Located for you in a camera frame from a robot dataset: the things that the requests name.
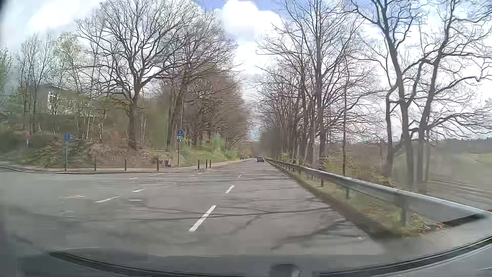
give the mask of pole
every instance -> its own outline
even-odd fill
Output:
[[[68,164],[68,145],[65,146],[65,171]]]
[[[178,146],[178,167],[180,167],[180,156],[181,156],[181,139],[180,139],[180,143]]]
[[[183,102],[181,103],[181,120],[180,120],[180,131],[183,129],[183,107],[185,106],[185,95],[183,95]],[[178,167],[180,167],[180,156],[181,156],[181,139],[178,146]]]

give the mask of grassy slope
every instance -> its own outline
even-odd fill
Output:
[[[223,151],[220,151],[219,149],[208,147],[190,147],[186,144],[182,145],[180,166],[185,167],[196,165],[198,160],[200,160],[200,164],[204,165],[206,159],[211,159],[212,163],[237,160],[237,150],[229,150],[224,156]]]

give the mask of blue sky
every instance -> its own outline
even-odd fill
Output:
[[[195,0],[200,6],[207,10],[220,9],[227,2],[226,0]],[[276,6],[276,1],[272,0],[251,0],[260,10],[271,10]]]

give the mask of sign post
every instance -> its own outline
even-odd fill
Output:
[[[178,141],[179,141],[179,146],[178,146],[178,167],[180,167],[180,156],[181,156],[181,141],[183,140],[183,137],[185,136],[185,133],[182,130],[178,131]]]
[[[65,171],[68,166],[68,144],[70,143],[70,135],[65,134]]]

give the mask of grass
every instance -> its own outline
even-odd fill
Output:
[[[317,190],[319,193],[327,196],[329,199],[343,204],[353,211],[364,215],[369,220],[375,221],[382,225],[385,229],[393,234],[401,237],[419,236],[429,229],[429,223],[432,221],[423,218],[417,214],[408,216],[406,224],[401,225],[401,208],[392,203],[350,190],[348,198],[346,190],[334,183],[324,181],[324,186],[321,187],[321,181],[318,178],[312,178],[310,175],[298,172],[289,172],[300,178],[305,184]]]
[[[212,166],[213,163],[237,160],[237,150],[229,150],[224,155],[224,152],[218,149],[190,147],[186,144],[182,144],[181,146],[181,167],[196,165],[198,160],[200,160],[200,164],[204,165],[205,160],[210,159],[212,160]]]

